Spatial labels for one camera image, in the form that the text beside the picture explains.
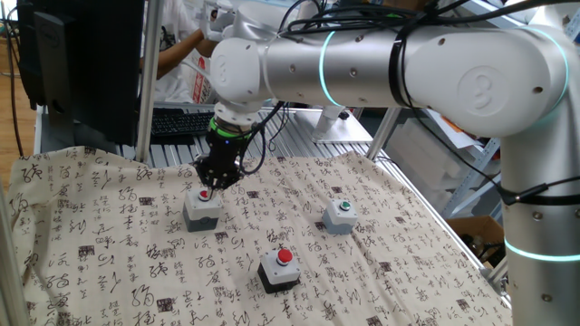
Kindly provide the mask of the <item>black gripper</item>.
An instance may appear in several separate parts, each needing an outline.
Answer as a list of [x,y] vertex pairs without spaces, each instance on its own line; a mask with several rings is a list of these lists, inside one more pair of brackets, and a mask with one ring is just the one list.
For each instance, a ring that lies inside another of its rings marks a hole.
[[236,160],[246,148],[247,140],[228,138],[212,130],[207,135],[207,141],[210,147],[208,156],[196,156],[193,167],[208,190],[208,196],[213,197],[213,189],[225,190],[243,177]]

